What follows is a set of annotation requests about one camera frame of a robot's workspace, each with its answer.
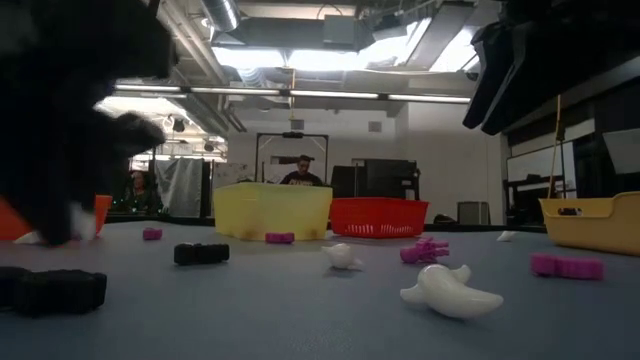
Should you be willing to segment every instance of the red plastic basket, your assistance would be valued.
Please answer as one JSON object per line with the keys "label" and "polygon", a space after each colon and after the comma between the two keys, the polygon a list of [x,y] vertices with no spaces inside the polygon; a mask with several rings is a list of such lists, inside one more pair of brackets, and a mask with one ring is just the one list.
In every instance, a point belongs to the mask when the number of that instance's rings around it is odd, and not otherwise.
{"label": "red plastic basket", "polygon": [[334,199],[331,229],[339,235],[400,238],[422,234],[428,202],[388,198]]}

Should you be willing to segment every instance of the white plastic toy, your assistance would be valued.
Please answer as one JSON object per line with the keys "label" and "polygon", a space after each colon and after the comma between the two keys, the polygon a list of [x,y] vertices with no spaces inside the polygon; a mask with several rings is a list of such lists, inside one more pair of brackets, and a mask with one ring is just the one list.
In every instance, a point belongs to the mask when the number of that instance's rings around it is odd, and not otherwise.
{"label": "white plastic toy", "polygon": [[511,241],[513,235],[515,235],[517,231],[503,231],[502,234],[498,237],[499,242]]}
{"label": "white plastic toy", "polygon": [[462,319],[490,313],[502,305],[502,296],[467,287],[469,277],[471,269],[466,265],[457,270],[429,265],[420,270],[416,286],[400,290],[400,297],[408,303],[426,304],[443,315]]}
{"label": "white plastic toy", "polygon": [[[78,240],[93,240],[96,237],[96,216],[93,213],[82,210],[79,203],[71,203],[71,232]],[[14,241],[15,244],[43,244],[40,233],[32,231],[22,235]]]}
{"label": "white plastic toy", "polygon": [[353,249],[347,244],[323,246],[322,251],[327,254],[331,266],[337,269],[360,270],[362,261],[355,258]]}

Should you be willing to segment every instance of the yellow bin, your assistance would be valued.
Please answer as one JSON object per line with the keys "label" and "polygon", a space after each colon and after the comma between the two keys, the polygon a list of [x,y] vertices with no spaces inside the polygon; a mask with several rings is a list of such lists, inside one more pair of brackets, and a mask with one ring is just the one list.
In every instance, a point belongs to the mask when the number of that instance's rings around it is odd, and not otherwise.
{"label": "yellow bin", "polygon": [[218,233],[264,241],[266,233],[324,239],[333,190],[327,187],[239,183],[213,192]]}
{"label": "yellow bin", "polygon": [[[640,192],[604,199],[540,199],[540,204],[557,245],[640,256]],[[576,215],[561,215],[567,212]]]}

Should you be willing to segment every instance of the pink plastic piece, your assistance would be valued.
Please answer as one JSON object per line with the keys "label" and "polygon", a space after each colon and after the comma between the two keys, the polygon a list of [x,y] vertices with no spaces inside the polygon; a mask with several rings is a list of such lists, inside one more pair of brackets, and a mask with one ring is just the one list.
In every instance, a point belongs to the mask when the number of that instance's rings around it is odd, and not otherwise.
{"label": "pink plastic piece", "polygon": [[438,256],[449,255],[449,243],[446,241],[433,241],[432,237],[422,238],[411,248],[400,250],[400,258],[407,264],[415,264],[418,261],[435,263]]}
{"label": "pink plastic piece", "polygon": [[531,254],[531,271],[540,276],[603,280],[604,264],[598,259]]}
{"label": "pink plastic piece", "polygon": [[295,241],[294,233],[266,233],[264,241],[269,244],[291,244]]}
{"label": "pink plastic piece", "polygon": [[145,240],[160,240],[162,229],[146,228],[142,231],[142,238]]}

